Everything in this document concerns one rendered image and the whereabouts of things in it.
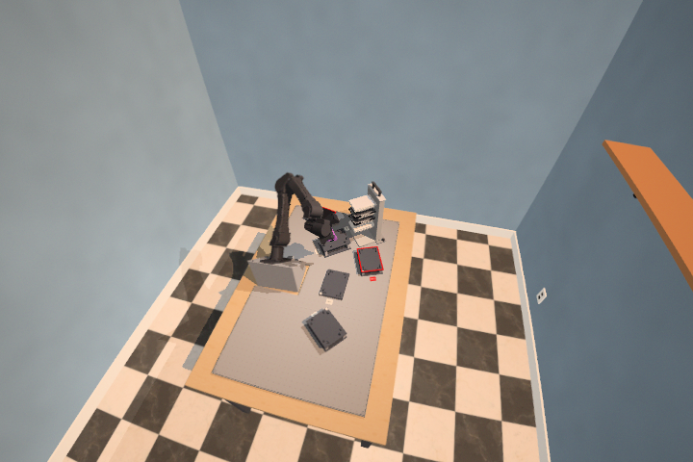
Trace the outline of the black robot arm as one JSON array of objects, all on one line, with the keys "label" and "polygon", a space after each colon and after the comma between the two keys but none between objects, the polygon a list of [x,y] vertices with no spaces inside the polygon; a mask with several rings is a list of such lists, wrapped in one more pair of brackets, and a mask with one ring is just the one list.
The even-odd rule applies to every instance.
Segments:
[{"label": "black robot arm", "polygon": [[282,246],[287,246],[291,240],[289,213],[293,194],[300,202],[301,210],[304,213],[303,217],[308,218],[304,224],[305,230],[327,237],[331,234],[331,227],[340,225],[339,217],[333,212],[326,218],[321,218],[323,208],[305,188],[302,183],[303,179],[304,177],[301,175],[296,175],[295,177],[292,173],[287,172],[275,182],[278,206],[276,223],[269,243],[271,245],[271,254],[269,259],[260,260],[260,263],[272,265],[292,261],[290,258],[283,257],[284,247]]}]

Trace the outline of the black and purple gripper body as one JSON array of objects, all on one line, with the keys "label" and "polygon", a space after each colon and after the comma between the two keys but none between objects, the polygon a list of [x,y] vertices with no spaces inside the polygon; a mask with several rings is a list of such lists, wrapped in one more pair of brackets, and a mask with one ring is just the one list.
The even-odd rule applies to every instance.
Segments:
[{"label": "black and purple gripper body", "polygon": [[335,238],[332,229],[330,230],[330,232],[331,232],[331,234],[328,235],[327,237],[324,237],[324,236],[321,236],[321,235],[317,235],[317,234],[314,234],[314,235],[316,235],[316,236],[318,236],[318,237],[320,238],[321,244],[326,244],[326,242],[327,242],[328,240],[333,240],[333,239]]}]

